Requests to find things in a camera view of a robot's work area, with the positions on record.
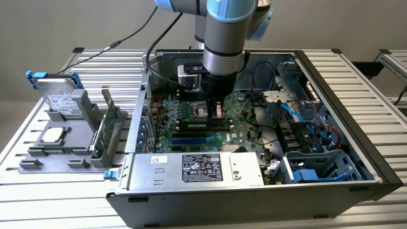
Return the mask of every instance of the power supply label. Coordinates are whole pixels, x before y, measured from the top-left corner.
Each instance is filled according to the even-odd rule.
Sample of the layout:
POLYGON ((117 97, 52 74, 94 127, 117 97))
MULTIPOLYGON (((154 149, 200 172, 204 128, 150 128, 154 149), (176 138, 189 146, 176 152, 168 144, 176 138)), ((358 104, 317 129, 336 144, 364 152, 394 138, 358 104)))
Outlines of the power supply label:
POLYGON ((218 154, 182 155, 182 181, 222 181, 218 154))

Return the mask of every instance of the robotic arm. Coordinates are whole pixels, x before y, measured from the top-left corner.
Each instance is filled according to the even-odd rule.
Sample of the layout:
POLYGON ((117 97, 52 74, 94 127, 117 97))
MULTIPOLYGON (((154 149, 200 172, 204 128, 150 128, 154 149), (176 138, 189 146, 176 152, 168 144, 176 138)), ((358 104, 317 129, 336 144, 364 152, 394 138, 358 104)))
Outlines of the robotic arm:
POLYGON ((270 1, 154 0, 154 3, 173 12, 196 15, 194 39, 204 43, 201 89, 209 98, 208 113, 216 118, 224 97, 233 91, 244 41, 258 41, 269 24, 270 1))

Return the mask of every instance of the white wall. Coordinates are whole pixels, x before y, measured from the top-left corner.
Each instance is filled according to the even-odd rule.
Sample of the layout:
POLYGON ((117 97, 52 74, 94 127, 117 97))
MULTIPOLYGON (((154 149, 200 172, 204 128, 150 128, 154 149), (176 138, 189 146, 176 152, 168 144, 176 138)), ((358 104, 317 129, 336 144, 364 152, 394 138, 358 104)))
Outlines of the white wall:
MULTIPOLYGON (((274 15, 262 41, 246 48, 340 48, 350 60, 377 49, 407 49, 407 0, 272 0, 274 15)), ((144 22, 153 0, 0 0, 0 100, 36 100, 24 72, 54 72, 74 47, 104 48, 144 22)), ((149 47, 174 14, 158 10, 145 30, 120 48, 149 47)), ((186 48, 193 17, 185 15, 158 48, 186 48)), ((384 92, 402 85, 389 76, 384 92)))

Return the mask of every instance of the white sticker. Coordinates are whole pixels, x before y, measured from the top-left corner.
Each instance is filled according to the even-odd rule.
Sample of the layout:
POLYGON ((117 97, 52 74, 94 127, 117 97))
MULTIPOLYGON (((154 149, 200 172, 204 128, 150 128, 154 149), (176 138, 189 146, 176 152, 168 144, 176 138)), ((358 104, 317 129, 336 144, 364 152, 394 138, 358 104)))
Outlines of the white sticker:
POLYGON ((152 156, 150 163, 152 164, 166 163, 166 156, 152 156))
POLYGON ((49 95, 50 107, 57 110, 61 115, 80 115, 77 104, 70 99, 70 95, 49 95))

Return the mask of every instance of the green circuit board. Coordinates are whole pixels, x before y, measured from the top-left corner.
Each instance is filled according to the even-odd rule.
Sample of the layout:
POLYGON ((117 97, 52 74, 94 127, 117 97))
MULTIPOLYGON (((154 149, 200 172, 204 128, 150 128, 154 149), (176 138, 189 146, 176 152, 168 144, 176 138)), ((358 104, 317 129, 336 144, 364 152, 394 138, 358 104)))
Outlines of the green circuit board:
POLYGON ((205 118, 205 103, 204 102, 180 102, 173 96, 166 96, 162 101, 154 103, 157 106, 156 115, 156 153, 170 152, 214 152, 221 151, 224 146, 244 146, 248 152, 256 152, 260 155, 264 152, 262 146, 256 145, 246 137, 246 132, 253 135, 256 128, 249 125, 242 117, 241 110, 245 102, 238 101, 237 97, 245 96, 244 93, 232 93, 225 97, 224 110, 225 118, 230 122, 232 129, 228 132, 210 132, 208 141, 204 144, 181 144, 181 150, 172 150, 172 133, 177 133, 174 128, 176 120, 182 121, 204 121, 205 118))

